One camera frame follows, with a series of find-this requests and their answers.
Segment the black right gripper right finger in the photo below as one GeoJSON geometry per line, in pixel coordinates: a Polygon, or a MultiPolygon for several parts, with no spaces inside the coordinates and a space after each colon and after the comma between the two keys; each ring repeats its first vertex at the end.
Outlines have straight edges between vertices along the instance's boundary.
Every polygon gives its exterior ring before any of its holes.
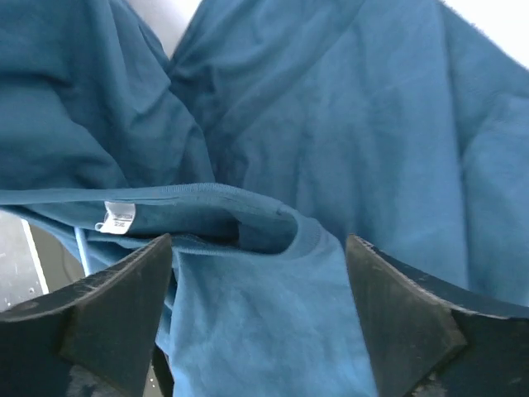
{"type": "Polygon", "coordinates": [[[379,395],[528,395],[526,307],[461,289],[355,235],[346,263],[379,395]]]}

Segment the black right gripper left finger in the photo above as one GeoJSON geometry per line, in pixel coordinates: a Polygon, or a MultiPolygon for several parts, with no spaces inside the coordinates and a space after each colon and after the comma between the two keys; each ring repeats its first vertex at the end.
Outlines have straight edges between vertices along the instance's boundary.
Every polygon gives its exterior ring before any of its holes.
{"type": "Polygon", "coordinates": [[[172,276],[167,235],[115,265],[1,314],[3,396],[141,396],[154,372],[173,376],[155,346],[172,276]]]}

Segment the blue wire hanger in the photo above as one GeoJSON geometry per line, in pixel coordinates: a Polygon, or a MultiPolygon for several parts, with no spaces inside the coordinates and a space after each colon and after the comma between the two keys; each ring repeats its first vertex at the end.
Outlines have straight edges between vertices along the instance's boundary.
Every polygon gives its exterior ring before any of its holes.
{"type": "Polygon", "coordinates": [[[74,229],[75,239],[79,251],[79,259],[83,267],[83,272],[85,276],[89,276],[90,272],[90,263],[89,263],[89,254],[88,254],[88,243],[86,240],[85,232],[82,228],[76,227],[74,229]]]}

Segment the blue t shirt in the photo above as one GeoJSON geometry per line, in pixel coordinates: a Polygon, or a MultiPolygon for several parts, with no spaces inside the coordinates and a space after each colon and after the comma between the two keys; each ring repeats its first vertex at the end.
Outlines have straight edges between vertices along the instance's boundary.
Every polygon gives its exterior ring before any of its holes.
{"type": "Polygon", "coordinates": [[[168,233],[177,396],[373,396],[355,234],[528,303],[528,72],[439,1],[1,4],[1,207],[97,272],[168,233]]]}

